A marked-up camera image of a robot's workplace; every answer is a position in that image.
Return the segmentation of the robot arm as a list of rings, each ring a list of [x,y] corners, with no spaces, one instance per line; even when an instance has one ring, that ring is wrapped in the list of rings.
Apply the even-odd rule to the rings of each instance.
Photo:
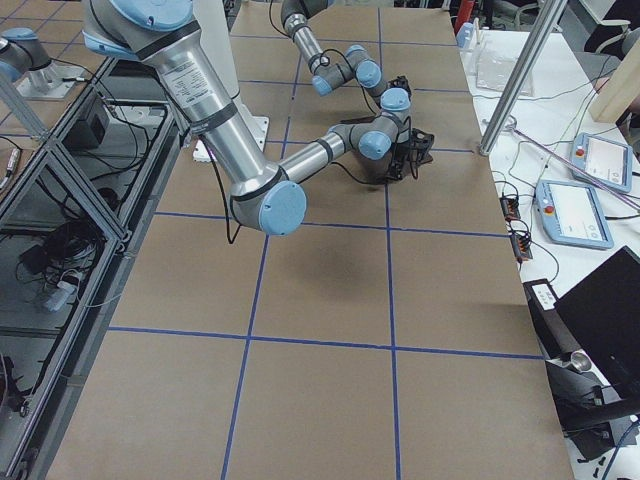
[[[320,96],[326,96],[355,80],[371,99],[380,104],[388,87],[379,64],[361,45],[346,52],[322,49],[309,20],[334,4],[327,0],[283,1],[280,19],[285,35],[298,48],[311,74],[311,83]]]
[[[332,127],[280,163],[266,159],[202,49],[201,26],[192,2],[86,1],[83,35],[86,47],[95,53],[153,68],[192,133],[230,179],[231,216],[242,226],[284,236],[304,220],[307,197],[302,181],[349,151],[378,161],[411,138],[409,93],[390,86],[363,47],[350,47],[342,63],[325,57],[308,21],[329,5],[327,1],[283,2],[285,34],[307,62],[319,94],[327,95],[356,80],[380,112],[369,122]]]

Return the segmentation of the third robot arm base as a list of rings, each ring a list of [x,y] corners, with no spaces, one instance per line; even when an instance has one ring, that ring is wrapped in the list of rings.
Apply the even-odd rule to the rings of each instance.
[[[55,61],[33,30],[16,27],[1,33],[1,74],[26,99],[61,100],[85,69]]]

